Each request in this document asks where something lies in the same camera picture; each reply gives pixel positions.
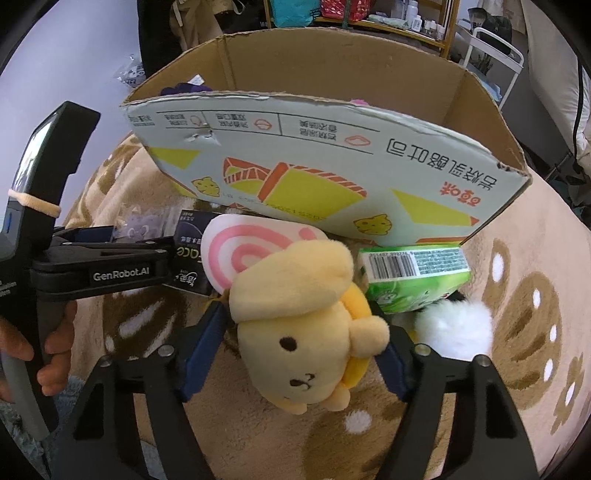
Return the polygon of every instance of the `white fluffy plush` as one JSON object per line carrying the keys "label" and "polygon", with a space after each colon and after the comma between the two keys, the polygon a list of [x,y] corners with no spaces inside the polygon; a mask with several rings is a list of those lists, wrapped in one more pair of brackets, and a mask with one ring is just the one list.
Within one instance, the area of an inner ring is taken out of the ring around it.
{"label": "white fluffy plush", "polygon": [[471,361],[491,354],[491,311],[479,301],[440,300],[417,314],[417,343],[426,343],[439,355]]}

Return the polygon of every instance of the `plush toy eye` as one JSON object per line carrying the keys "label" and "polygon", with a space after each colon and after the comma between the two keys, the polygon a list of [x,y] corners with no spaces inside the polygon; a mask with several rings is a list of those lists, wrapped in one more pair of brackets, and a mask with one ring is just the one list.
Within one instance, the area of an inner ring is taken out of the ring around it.
{"label": "plush toy eye", "polygon": [[295,349],[297,349],[297,342],[293,337],[283,337],[281,340],[279,340],[279,345],[281,345],[283,350],[287,350],[288,352],[293,352]]}

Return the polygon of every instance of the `rubber band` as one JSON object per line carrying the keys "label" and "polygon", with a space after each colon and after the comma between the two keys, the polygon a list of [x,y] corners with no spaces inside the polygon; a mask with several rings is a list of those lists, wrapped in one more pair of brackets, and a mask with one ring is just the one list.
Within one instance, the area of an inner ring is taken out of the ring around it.
{"label": "rubber band", "polygon": [[45,200],[38,199],[28,193],[15,192],[14,190],[8,190],[8,196],[14,198],[23,207],[29,207],[45,215],[58,218],[61,214],[61,208],[59,205],[46,202]]}

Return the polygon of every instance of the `yellow plush toy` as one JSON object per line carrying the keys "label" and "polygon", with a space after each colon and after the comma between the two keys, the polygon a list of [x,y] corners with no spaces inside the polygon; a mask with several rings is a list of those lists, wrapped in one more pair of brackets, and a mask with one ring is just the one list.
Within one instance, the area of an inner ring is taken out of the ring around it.
{"label": "yellow plush toy", "polygon": [[369,359],[389,341],[353,283],[349,250],[296,242],[239,273],[229,292],[240,354],[263,397],[293,414],[344,410]]}

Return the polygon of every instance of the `human hand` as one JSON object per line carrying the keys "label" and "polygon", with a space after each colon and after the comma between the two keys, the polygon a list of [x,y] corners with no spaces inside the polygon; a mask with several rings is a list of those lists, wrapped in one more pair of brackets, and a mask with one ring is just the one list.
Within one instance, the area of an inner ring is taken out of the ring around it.
{"label": "human hand", "polygon": [[[68,382],[72,344],[74,344],[74,317],[77,303],[66,304],[60,326],[45,341],[45,352],[53,355],[51,363],[37,372],[37,381],[44,395],[51,397],[61,392]],[[33,347],[12,324],[0,317],[0,350],[28,362],[33,359]],[[0,378],[0,400],[11,401],[8,384]]]}

